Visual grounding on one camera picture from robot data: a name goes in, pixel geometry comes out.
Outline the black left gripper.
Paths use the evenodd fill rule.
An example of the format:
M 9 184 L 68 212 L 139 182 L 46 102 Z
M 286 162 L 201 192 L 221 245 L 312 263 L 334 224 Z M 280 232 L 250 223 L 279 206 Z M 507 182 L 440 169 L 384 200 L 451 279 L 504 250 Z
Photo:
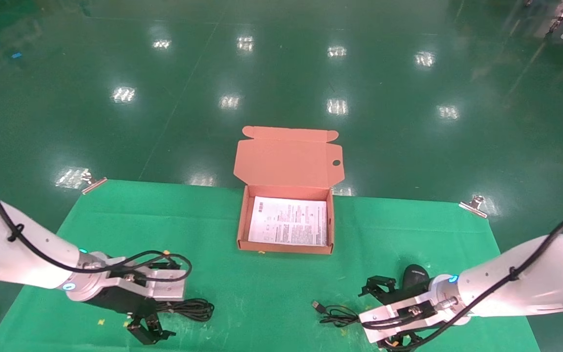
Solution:
M 153 270 L 180 270 L 175 262 L 155 262 Z M 156 345 L 175 336 L 164 330 L 159 320 L 157 303 L 153 298 L 140 295 L 122 287 L 105 287 L 86 301 L 88 305 L 134 316 L 128 323 L 128 331 L 143 345 Z

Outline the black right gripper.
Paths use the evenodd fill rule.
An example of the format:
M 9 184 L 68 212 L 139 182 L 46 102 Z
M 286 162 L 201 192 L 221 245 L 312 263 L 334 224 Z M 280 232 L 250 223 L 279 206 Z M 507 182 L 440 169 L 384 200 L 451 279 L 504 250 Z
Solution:
M 388 299 L 389 305 L 412 306 L 419 305 L 429 300 L 432 280 L 428 279 L 422 283 L 397 289 L 397 280 L 384 276 L 371 276 L 366 280 L 366 284 L 361 288 L 358 297 L 371 295 L 375 299 Z M 387 352 L 414 352 L 416 344 L 420 343 L 421 337 L 418 335 L 394 335 L 378 341 L 380 350 Z

